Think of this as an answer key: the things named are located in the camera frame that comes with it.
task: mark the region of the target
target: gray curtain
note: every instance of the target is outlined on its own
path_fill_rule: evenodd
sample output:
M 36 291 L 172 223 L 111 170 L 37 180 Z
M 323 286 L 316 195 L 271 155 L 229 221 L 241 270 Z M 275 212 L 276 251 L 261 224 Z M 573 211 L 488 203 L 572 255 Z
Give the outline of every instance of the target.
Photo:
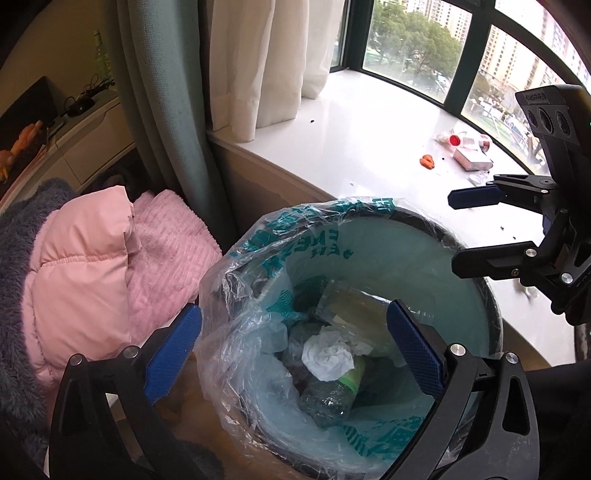
M 184 194 L 226 251 L 236 229 L 207 143 L 196 0 L 103 0 L 105 43 L 157 190 Z

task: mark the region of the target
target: windowsill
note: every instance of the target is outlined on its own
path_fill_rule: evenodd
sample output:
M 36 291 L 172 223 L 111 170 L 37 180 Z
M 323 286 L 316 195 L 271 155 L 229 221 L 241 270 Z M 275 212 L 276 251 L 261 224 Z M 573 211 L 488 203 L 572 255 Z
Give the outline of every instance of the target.
M 453 210 L 451 190 L 472 186 L 452 159 L 453 152 L 434 140 L 454 128 L 474 131 L 422 98 L 362 73 L 332 73 L 317 100 L 303 99 L 295 120 L 256 131 L 246 144 L 226 127 L 210 139 L 242 157 L 283 171 L 321 197 L 380 196 L 404 199 L 452 231 L 468 247 L 543 239 L 541 216 L 509 205 Z M 435 169 L 419 163 L 424 154 Z M 493 174 L 525 171 L 495 145 L 488 156 Z M 491 281 L 501 313 L 550 365 L 574 362 L 574 335 L 564 317 L 550 311 L 541 293 L 528 298 L 511 280 Z

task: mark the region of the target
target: trash can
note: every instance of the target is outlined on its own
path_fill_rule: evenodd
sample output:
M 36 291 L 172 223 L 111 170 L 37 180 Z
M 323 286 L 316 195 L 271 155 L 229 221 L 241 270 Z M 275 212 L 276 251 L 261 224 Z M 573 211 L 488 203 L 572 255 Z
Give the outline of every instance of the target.
M 388 377 L 388 403 L 353 408 L 340 425 L 320 428 L 298 408 L 281 353 L 331 280 L 401 299 L 474 355 L 501 351 L 502 321 L 486 281 L 452 273 L 458 239 L 401 205 L 343 199 L 269 214 L 202 280 L 202 389 L 246 455 L 270 451 L 312 478 L 379 478 L 433 404 L 403 366 Z

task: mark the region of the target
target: blue gripper pad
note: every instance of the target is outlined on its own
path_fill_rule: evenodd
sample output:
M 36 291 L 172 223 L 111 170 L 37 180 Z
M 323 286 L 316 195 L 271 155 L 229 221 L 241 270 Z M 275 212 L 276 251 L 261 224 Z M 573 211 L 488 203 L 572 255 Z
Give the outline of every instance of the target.
M 486 187 L 454 190 L 447 196 L 447 204 L 454 210 L 461 210 L 464 208 L 498 205 L 506 198 L 507 195 L 498 186 L 489 185 Z
M 444 365 L 398 300 L 388 306 L 386 324 L 421 391 L 438 399 L 445 390 Z
M 202 317 L 199 307 L 191 305 L 179 315 L 182 318 L 176 328 L 146 367 L 144 393 L 152 404 L 168 395 L 201 333 Z

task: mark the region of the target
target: green bottle label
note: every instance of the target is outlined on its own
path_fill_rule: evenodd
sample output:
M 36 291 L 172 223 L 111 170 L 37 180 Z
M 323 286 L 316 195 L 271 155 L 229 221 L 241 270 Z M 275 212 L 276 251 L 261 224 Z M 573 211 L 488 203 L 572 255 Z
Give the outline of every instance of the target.
M 361 378 L 365 371 L 365 357 L 356 356 L 353 358 L 354 367 L 349 370 L 345 375 L 339 378 L 339 382 L 349 387 L 355 395 L 359 391 L 361 385 Z

